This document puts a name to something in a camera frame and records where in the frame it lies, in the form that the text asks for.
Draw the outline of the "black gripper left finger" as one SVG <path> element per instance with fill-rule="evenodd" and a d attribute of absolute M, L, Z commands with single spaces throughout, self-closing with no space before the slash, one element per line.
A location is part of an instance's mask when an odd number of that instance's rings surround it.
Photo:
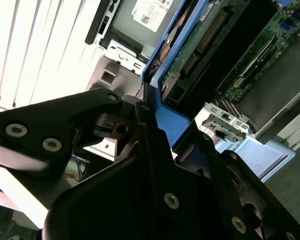
<path fill-rule="evenodd" d="M 77 149 L 116 140 L 116 160 L 132 154 L 157 163 L 157 174 L 146 172 L 148 186 L 136 179 L 128 189 L 132 195 L 122 199 L 128 211 L 181 218 L 185 202 L 178 198 L 172 206 L 164 199 L 176 187 L 163 172 L 163 162 L 171 157 L 166 134 L 156 117 L 154 89 L 142 98 L 119 97 L 99 88 L 47 102 L 0 112 L 0 190 L 24 213 L 33 217 L 47 212 L 63 188 L 63 172 Z"/>

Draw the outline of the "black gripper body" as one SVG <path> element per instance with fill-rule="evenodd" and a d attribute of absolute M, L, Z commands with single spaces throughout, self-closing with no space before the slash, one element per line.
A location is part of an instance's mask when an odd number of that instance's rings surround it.
<path fill-rule="evenodd" d="M 52 205 L 47 240 L 227 240 L 212 182 L 175 164 L 159 167 L 154 191 L 148 164 L 129 157 L 63 193 Z"/>

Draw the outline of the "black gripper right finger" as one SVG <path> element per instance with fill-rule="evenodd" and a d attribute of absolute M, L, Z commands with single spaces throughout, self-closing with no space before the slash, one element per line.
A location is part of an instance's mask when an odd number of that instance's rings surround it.
<path fill-rule="evenodd" d="M 241 157 L 230 150 L 219 154 L 195 123 L 189 140 L 189 167 L 207 181 L 198 190 L 205 239 L 300 240 L 300 224 Z"/>

